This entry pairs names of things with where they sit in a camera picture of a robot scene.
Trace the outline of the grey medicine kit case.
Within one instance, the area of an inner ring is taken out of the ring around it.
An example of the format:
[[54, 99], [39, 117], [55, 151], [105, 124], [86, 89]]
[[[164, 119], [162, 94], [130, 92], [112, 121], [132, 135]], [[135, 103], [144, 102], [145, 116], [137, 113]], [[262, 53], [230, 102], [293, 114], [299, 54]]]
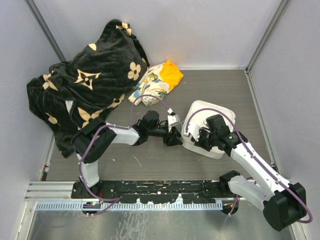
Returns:
[[[200, 110], [200, 109], [205, 109], [205, 108], [216, 109], [216, 110], [222, 112], [223, 114], [225, 114], [232, 121], [233, 124], [236, 123], [236, 114], [232, 110], [230, 110], [226, 107], [219, 106], [219, 105], [209, 103], [206, 101], [202, 101], [202, 100], [196, 100], [191, 104], [191, 106], [186, 114], [186, 117], [184, 119], [184, 123], [185, 122], [188, 123], [189, 118], [191, 117], [191, 115], [194, 112], [196, 112], [197, 110]], [[208, 117], [218, 115], [218, 114], [220, 114], [220, 113], [213, 111], [213, 110], [203, 110], [201, 112], [198, 112], [196, 115], [194, 115], [191, 118], [190, 122], [197, 123], [200, 126], [200, 128], [208, 128], [206, 119]], [[225, 152], [219, 150], [217, 146], [213, 147], [211, 149], [211, 151], [206, 151], [201, 147], [195, 146], [194, 142], [185, 142], [184, 143], [183, 139], [182, 139], [182, 146], [184, 148], [186, 148], [187, 150], [190, 150], [192, 152], [206, 156], [211, 159], [221, 159], [223, 157], [223, 155], [225, 154]]]

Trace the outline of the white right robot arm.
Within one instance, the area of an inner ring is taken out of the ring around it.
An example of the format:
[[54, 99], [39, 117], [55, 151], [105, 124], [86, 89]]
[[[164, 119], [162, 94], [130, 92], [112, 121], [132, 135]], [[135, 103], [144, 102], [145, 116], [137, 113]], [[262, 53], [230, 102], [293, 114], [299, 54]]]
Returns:
[[248, 139], [237, 129], [231, 131], [222, 115], [208, 117], [206, 127], [187, 125], [195, 146], [207, 151], [213, 147], [238, 162], [255, 182], [233, 170], [219, 179], [219, 191], [225, 197], [233, 194], [248, 200], [262, 211], [265, 220], [276, 231], [299, 222], [307, 215], [306, 190], [300, 183], [292, 184], [282, 177], [254, 150]]

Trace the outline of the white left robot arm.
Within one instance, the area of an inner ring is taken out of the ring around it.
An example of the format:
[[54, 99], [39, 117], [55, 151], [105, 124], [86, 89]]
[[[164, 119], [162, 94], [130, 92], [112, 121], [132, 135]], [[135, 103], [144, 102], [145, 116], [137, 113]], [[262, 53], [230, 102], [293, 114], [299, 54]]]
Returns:
[[180, 118], [174, 112], [161, 121], [157, 111], [149, 110], [132, 126], [124, 127], [110, 124], [98, 117], [79, 130], [71, 139], [78, 157], [79, 179], [83, 184], [82, 192], [88, 198], [100, 193], [98, 161], [112, 144], [140, 146], [149, 137], [162, 138], [165, 146], [179, 146], [181, 140]]

